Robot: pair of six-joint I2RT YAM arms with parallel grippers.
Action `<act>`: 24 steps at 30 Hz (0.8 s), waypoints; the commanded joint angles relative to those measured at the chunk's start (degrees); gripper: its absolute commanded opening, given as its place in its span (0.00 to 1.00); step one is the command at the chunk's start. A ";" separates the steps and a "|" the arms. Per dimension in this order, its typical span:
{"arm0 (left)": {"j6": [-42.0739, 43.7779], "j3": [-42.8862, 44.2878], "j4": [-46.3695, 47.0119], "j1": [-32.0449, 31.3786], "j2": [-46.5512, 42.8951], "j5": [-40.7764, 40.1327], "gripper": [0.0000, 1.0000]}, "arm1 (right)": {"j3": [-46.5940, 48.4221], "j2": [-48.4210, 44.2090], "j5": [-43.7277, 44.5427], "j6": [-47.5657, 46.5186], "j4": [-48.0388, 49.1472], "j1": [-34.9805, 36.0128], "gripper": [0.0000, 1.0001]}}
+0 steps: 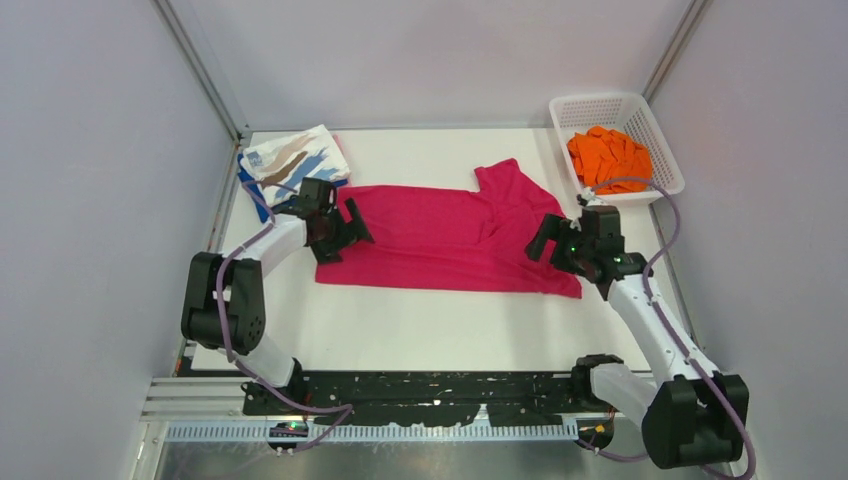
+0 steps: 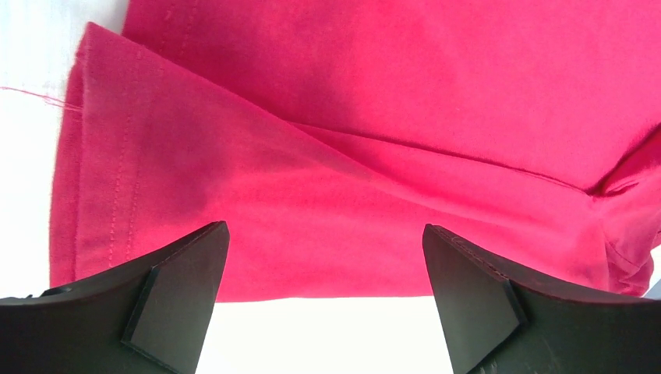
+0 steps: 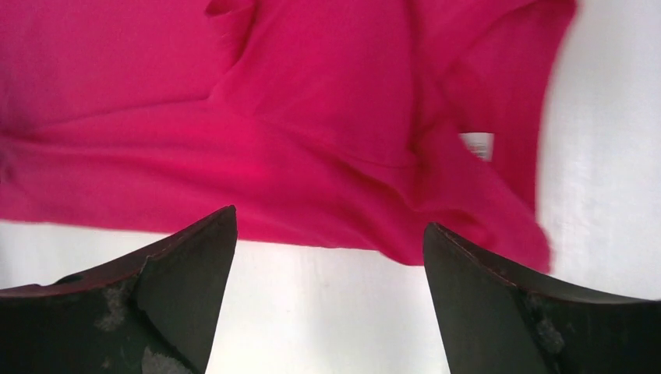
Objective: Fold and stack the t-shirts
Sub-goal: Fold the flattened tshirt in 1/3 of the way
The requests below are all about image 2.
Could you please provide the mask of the magenta t shirt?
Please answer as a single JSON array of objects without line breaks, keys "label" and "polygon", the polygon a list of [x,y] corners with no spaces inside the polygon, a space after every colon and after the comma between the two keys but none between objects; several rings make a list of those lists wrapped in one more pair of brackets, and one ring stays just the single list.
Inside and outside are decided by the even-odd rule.
[{"label": "magenta t shirt", "polygon": [[131,1],[87,25],[66,102],[54,286],[211,221],[223,302],[429,295],[427,224],[649,286],[657,1]]}]

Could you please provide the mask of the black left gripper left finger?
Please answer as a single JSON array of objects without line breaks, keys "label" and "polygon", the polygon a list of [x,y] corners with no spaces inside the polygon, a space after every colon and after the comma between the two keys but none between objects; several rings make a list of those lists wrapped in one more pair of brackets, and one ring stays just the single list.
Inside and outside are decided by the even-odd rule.
[{"label": "black left gripper left finger", "polygon": [[214,222],[37,297],[3,298],[2,372],[195,372],[229,240]]}]

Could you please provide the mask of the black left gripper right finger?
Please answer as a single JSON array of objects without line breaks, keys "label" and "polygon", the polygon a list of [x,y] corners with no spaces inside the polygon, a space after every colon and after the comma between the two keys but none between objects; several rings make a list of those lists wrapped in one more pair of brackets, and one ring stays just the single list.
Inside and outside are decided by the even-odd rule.
[{"label": "black left gripper right finger", "polygon": [[440,226],[422,247],[454,372],[659,372],[659,301],[552,277]]}]

